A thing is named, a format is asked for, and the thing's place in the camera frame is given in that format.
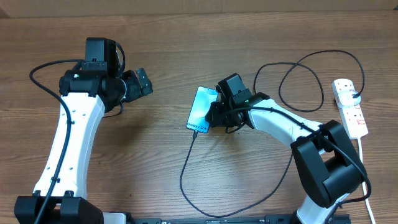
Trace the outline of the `white power strip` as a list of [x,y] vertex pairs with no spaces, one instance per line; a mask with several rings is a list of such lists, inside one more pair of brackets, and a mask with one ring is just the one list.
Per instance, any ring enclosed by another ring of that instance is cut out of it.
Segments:
[[[331,83],[331,87],[335,96],[335,101],[337,99],[337,94],[341,91],[354,89],[353,82],[349,79],[340,78]],[[339,108],[341,120],[345,131],[347,132],[350,139],[359,139],[368,134],[368,128],[364,119],[364,115],[361,110],[360,104],[349,107],[349,108]]]

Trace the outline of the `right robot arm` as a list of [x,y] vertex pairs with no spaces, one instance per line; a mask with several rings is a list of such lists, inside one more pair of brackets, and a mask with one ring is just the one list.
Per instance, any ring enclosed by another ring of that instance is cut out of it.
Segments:
[[252,94],[234,73],[218,82],[220,100],[205,116],[211,127],[264,131],[291,147],[307,196],[291,223],[344,223],[335,216],[348,195],[368,183],[366,169],[342,124],[310,121],[280,107],[264,93]]

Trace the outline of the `white charger plug adapter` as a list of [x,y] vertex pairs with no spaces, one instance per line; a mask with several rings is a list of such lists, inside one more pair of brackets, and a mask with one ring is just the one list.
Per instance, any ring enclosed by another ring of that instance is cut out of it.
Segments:
[[360,104],[361,96],[357,91],[345,90],[337,94],[336,102],[339,108],[349,108]]

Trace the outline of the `blue Galaxy smartphone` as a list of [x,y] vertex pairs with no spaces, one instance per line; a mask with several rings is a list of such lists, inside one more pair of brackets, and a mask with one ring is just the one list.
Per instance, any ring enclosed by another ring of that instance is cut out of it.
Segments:
[[209,112],[211,104],[217,98],[218,92],[216,90],[199,86],[187,119],[186,128],[199,133],[207,133],[210,124],[206,121],[205,116]]

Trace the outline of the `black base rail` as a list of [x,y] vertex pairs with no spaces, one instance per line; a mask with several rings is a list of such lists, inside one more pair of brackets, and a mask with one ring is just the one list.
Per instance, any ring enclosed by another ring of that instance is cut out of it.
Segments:
[[162,220],[160,218],[133,218],[127,212],[104,212],[105,224],[293,224],[300,223],[295,215],[266,215],[248,218],[186,218]]

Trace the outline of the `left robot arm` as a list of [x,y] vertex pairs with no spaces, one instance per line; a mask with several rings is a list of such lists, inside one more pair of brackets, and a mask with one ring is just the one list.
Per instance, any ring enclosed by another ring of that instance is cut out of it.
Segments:
[[45,169],[31,196],[19,196],[14,215],[19,223],[133,223],[129,212],[104,212],[87,200],[87,173],[99,123],[114,107],[123,107],[153,92],[146,71],[126,70],[118,42],[86,40],[85,58],[59,81],[54,93],[29,77],[60,102],[57,130]]

